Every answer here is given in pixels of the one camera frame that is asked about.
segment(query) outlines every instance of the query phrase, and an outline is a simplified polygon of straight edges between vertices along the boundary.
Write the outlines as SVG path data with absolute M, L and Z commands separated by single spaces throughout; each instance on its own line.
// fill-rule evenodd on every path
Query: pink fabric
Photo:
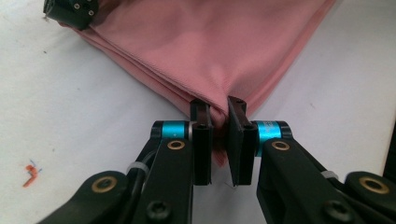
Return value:
M 185 114 L 194 98 L 210 103 L 220 130 L 227 96 L 252 114 L 334 0 L 99 2 L 90 28 L 76 32 Z

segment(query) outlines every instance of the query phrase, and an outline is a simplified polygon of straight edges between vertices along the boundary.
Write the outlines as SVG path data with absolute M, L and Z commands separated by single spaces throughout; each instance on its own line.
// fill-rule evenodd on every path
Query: white surface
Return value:
M 125 171 L 155 120 L 186 119 L 55 21 L 44 1 L 0 3 L 0 223 L 35 223 L 89 176 Z M 396 2 L 338 2 L 251 119 L 282 119 L 344 179 L 382 174 L 396 111 Z M 24 167 L 42 169 L 29 187 Z M 264 223 L 253 184 L 227 167 L 194 188 L 193 223 Z

